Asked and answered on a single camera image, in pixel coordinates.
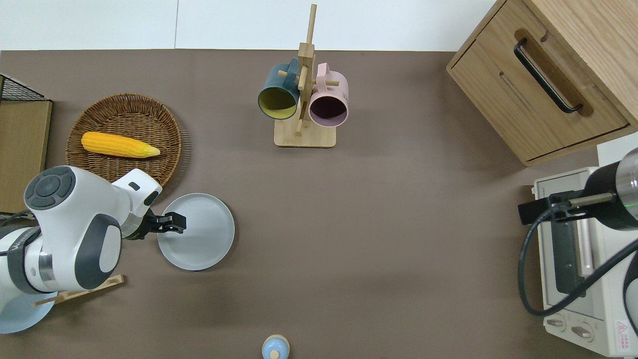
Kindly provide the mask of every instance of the wooden base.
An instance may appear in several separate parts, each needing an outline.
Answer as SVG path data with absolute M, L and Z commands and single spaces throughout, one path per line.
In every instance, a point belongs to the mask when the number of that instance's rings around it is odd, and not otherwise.
M 40 300 L 38 302 L 33 303 L 33 306 L 37 307 L 38 305 L 43 305 L 44 303 L 49 303 L 49 302 L 55 302 L 54 304 L 66 302 L 67 300 L 74 299 L 74 298 L 77 298 L 79 296 L 83 296 L 85 294 L 93 293 L 95 291 L 100 291 L 100 290 L 102 290 L 104 288 L 116 286 L 116 285 L 122 284 L 122 283 L 124 283 L 124 276 L 119 274 L 119 275 L 110 277 L 104 283 L 100 284 L 100 286 L 98 286 L 97 288 L 92 289 L 90 291 L 60 292 L 57 296 L 54 296 L 54 297 L 51 297 L 51 298 L 45 299 L 45 300 Z
M 299 115 L 303 106 L 289 119 L 275 120 L 274 142 L 279 147 L 330 148 L 337 144 L 337 129 L 322 127 L 310 120 L 308 110 L 301 124 L 301 136 L 297 135 Z

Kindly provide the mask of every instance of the blue mug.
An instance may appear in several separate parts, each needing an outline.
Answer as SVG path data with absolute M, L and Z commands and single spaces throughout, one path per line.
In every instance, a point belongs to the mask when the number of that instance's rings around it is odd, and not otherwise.
M 279 71 L 286 72 L 286 77 L 280 76 Z M 299 76 L 299 61 L 296 57 L 290 63 L 278 64 L 271 69 L 257 97 L 259 108 L 266 116 L 286 119 L 295 114 L 299 102 L 296 76 Z

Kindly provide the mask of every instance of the mug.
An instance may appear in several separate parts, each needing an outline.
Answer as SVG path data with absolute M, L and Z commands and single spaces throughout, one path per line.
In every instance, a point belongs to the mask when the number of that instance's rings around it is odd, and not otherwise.
M 286 77 L 279 76 L 280 70 L 287 72 Z M 278 64 L 271 69 L 262 92 L 257 97 L 259 108 L 266 116 L 286 119 L 295 114 L 299 101 L 298 84 L 295 82 L 298 75 L 299 61 L 296 57 L 290 63 Z
M 327 86 L 327 80 L 339 81 Z M 330 71 L 327 63 L 317 66 L 316 91 L 310 96 L 308 114 L 317 125 L 337 127 L 348 118 L 348 80 L 337 71 Z

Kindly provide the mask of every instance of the mug handle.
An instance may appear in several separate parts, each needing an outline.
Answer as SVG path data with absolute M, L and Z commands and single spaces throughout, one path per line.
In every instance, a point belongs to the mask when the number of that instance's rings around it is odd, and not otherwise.
M 328 91 L 328 87 L 325 85 L 325 78 L 329 73 L 330 68 L 328 68 L 328 63 L 317 65 L 317 90 L 319 90 L 319 92 Z
M 288 73 L 286 74 L 286 78 L 283 81 L 283 87 L 290 89 L 295 86 L 295 77 L 297 76 L 296 73 L 292 72 L 292 71 L 288 71 Z
M 287 74 L 286 74 L 286 79 L 284 79 L 283 81 L 283 87 L 287 89 L 296 87 L 295 78 L 298 76 L 298 73 L 299 73 L 299 60 L 297 60 L 296 57 L 293 57 L 290 59 L 290 62 L 288 63 L 288 68 L 286 69 L 286 71 L 287 71 Z

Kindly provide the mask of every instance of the brown table surface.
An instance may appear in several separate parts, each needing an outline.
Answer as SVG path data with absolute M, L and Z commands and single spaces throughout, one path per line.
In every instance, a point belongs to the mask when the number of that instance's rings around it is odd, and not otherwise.
M 217 266 L 188 272 L 156 236 L 127 241 L 128 282 L 55 305 L 0 356 L 260 358 L 285 335 L 292 358 L 598 358 L 523 309 L 516 205 L 533 180 L 597 165 L 595 148 L 524 168 L 448 76 L 451 52 L 317 52 L 346 75 L 350 117 L 332 149 L 279 148 L 256 105 L 293 51 L 4 51 L 0 72 L 54 101 L 46 167 L 64 164 L 74 121 L 137 92 L 186 132 L 153 206 L 205 192 L 237 228 Z M 538 253 L 529 265 L 539 305 Z

